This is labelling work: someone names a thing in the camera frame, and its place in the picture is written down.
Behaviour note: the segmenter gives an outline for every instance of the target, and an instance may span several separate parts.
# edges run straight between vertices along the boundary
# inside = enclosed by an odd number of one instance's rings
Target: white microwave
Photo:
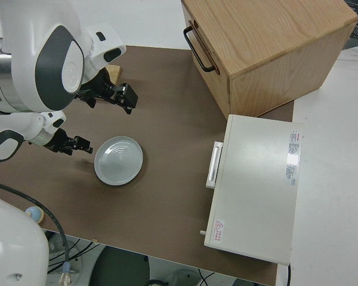
[[[229,115],[207,177],[205,246],[289,265],[302,138],[298,123]]]

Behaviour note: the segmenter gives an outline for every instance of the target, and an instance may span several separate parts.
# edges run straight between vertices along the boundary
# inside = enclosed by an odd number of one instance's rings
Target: wooden crate
[[[357,21],[343,0],[182,0],[194,62],[223,114],[259,116],[319,88]]]

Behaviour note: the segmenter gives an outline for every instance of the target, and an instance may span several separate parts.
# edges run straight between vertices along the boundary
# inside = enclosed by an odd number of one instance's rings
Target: metal handle
[[[214,143],[214,149],[212,151],[211,162],[209,163],[207,183],[205,184],[205,186],[210,189],[215,188],[216,176],[217,176],[217,171],[219,168],[219,161],[220,161],[222,147],[223,147],[222,142]]]
[[[197,54],[194,46],[192,45],[189,37],[187,36],[187,33],[192,31],[193,28],[192,26],[189,26],[187,28],[184,29],[183,34],[184,34],[184,38],[186,39],[188,45],[190,46],[191,51],[193,52],[195,58],[197,59],[197,62],[199,63],[200,67],[202,68],[203,71],[205,71],[206,73],[212,72],[213,70],[215,70],[215,66],[211,66],[211,67],[205,67],[204,63],[202,62],[202,60],[200,59],[199,55]]]

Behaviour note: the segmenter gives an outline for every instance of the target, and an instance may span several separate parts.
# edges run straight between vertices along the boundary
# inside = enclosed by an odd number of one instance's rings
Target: brown mat
[[[65,109],[69,136],[91,141],[94,154],[54,154],[24,143],[0,164],[0,182],[44,203],[67,234],[191,265],[261,284],[274,285],[274,263],[203,246],[212,190],[205,188],[214,141],[222,141],[226,119],[219,110],[190,51],[128,47],[114,62],[122,67],[119,83],[139,96],[131,115],[99,101],[95,109],[76,100]],[[266,117],[291,120],[292,104]],[[142,147],[141,172],[130,183],[113,187],[94,173],[99,146],[128,136]],[[29,204],[0,191],[5,201]],[[50,219],[43,228],[56,230]]]

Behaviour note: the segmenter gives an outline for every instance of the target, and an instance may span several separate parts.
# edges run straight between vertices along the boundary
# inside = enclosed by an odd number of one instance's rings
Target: cable
[[[286,286],[290,286],[291,284],[291,265],[288,265],[288,281],[286,283]]]
[[[77,258],[77,257],[80,257],[80,256],[83,256],[84,254],[88,253],[89,251],[92,251],[93,249],[95,249],[97,246],[99,246],[99,244],[93,246],[91,249],[88,249],[87,251],[81,253],[80,255],[74,257],[74,258]]]
[[[70,250],[72,250],[72,248],[74,247],[74,246],[76,246],[77,245],[77,243],[80,241],[81,239],[80,238],[78,238],[78,240],[76,241],[76,243],[74,243],[74,245],[72,245],[69,249],[68,249],[68,251],[70,251]],[[49,259],[49,261],[52,261],[52,260],[54,260],[54,259],[56,259],[56,258],[58,258],[58,257],[60,257],[60,256],[62,256],[62,255],[64,255],[64,253],[62,252],[61,254],[59,254],[59,255],[57,255],[57,256],[55,256],[55,257],[53,257],[53,258],[50,258]]]
[[[30,201],[32,204],[35,204],[36,206],[38,206],[40,209],[42,209],[50,218],[51,220],[54,222],[54,224],[56,225],[58,231],[60,232],[61,235],[61,239],[63,241],[63,244],[65,246],[65,261],[69,261],[69,249],[68,249],[68,245],[67,245],[67,239],[64,233],[64,230],[60,224],[60,222],[57,220],[57,218],[54,216],[54,214],[52,214],[52,212],[50,210],[47,209],[47,207],[45,207],[42,203],[40,203],[39,201],[35,200],[34,198],[24,194],[23,192],[20,192],[16,189],[10,188],[6,185],[0,184],[0,189],[10,192],[14,195],[18,195],[21,198],[24,198],[25,200]]]
[[[78,253],[76,253],[75,255],[73,255],[69,260],[72,260],[74,258],[77,258],[78,255],[80,255],[81,253],[83,253],[86,249],[88,249],[91,245],[93,244],[93,242],[89,243],[83,250],[79,251]],[[48,265],[48,267],[50,266],[54,266],[57,264],[62,265],[64,263],[64,261],[59,261],[59,262],[55,262],[53,264]]]
[[[151,286],[151,285],[159,285],[159,286],[167,286],[167,283],[164,283],[161,280],[148,280],[148,282],[144,286]]]
[[[73,255],[69,260],[72,260],[72,259],[75,259],[77,257],[80,257],[82,255],[84,255],[85,253],[88,253],[89,251],[95,249],[99,244],[95,245],[94,247],[92,247],[91,249],[89,249],[88,251],[85,251],[86,249],[88,249],[91,245],[93,244],[93,242],[89,243],[83,250],[81,250],[79,253]],[[60,262],[56,262],[56,263],[53,263],[53,264],[50,264],[48,267],[51,267],[51,266],[54,266],[54,265],[57,265],[56,267],[54,267],[53,269],[49,270],[48,271],[48,274],[55,271],[56,269],[60,268],[62,265],[63,265],[63,262],[60,261]]]
[[[205,283],[205,286],[208,286],[206,279],[207,279],[208,277],[210,277],[211,275],[215,274],[215,272],[209,274],[208,276],[206,276],[206,277],[204,278],[199,268],[197,269],[197,271],[199,271],[200,277],[201,277],[202,280],[203,280],[202,283],[200,283],[200,286],[202,286],[203,283]]]

